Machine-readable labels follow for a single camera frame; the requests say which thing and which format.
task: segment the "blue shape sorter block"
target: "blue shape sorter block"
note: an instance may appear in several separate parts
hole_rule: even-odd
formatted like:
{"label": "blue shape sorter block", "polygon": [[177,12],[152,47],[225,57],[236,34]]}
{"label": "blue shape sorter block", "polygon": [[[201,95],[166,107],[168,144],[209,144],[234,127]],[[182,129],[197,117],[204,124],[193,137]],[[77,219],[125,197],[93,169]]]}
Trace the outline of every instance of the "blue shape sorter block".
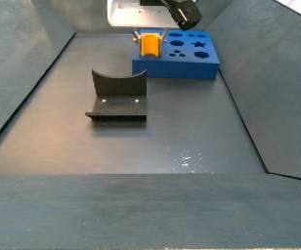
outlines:
{"label": "blue shape sorter block", "polygon": [[[162,33],[160,29],[142,29],[141,33],[144,32]],[[149,77],[214,80],[220,61],[209,33],[172,29],[166,40],[160,57],[142,57],[140,44],[137,45],[133,56],[134,74],[148,70]]]}

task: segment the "curved black piece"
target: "curved black piece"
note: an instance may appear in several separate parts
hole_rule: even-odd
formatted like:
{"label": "curved black piece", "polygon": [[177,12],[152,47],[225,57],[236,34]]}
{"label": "curved black piece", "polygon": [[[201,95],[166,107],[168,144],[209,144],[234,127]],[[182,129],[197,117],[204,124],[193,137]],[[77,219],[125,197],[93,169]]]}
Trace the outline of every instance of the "curved black piece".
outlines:
{"label": "curved black piece", "polygon": [[91,71],[95,88],[93,112],[101,118],[148,118],[148,72],[126,77],[111,77]]}

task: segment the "dark gray surface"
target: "dark gray surface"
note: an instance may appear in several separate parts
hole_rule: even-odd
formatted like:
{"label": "dark gray surface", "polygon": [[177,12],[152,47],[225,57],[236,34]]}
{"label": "dark gray surface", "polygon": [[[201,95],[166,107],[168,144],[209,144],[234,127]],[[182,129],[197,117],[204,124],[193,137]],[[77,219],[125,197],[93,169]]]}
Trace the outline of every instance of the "dark gray surface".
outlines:
{"label": "dark gray surface", "polygon": [[0,129],[73,35],[39,1],[0,0]]}
{"label": "dark gray surface", "polygon": [[301,181],[0,176],[0,249],[301,248]]}
{"label": "dark gray surface", "polygon": [[272,0],[237,0],[210,33],[268,168],[301,178],[301,16]]}
{"label": "dark gray surface", "polygon": [[78,35],[0,137],[0,174],[265,173],[221,77],[149,79],[149,121],[91,122],[91,70],[132,75],[132,35]]}
{"label": "dark gray surface", "polygon": [[[204,0],[198,5],[205,15],[197,29],[205,30],[233,0]],[[106,0],[42,0],[79,33],[132,32],[107,22]]]}

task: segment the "white robot part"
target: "white robot part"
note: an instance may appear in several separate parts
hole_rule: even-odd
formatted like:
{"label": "white robot part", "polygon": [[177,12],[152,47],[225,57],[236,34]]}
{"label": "white robot part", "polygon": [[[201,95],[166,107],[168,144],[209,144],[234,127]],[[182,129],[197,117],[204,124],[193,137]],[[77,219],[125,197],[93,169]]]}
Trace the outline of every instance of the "white robot part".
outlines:
{"label": "white robot part", "polygon": [[107,0],[107,20],[111,26],[178,28],[166,7],[141,6],[141,0]]}

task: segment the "bin floor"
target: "bin floor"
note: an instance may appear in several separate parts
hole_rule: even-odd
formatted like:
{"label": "bin floor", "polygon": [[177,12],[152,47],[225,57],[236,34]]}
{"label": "bin floor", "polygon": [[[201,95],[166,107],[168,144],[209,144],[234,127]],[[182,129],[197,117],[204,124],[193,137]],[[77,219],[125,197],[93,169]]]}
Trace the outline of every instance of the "bin floor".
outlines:
{"label": "bin floor", "polygon": [[95,122],[91,70],[132,75],[132,35],[78,35],[0,135],[0,174],[265,174],[224,80],[149,78],[148,122]]}

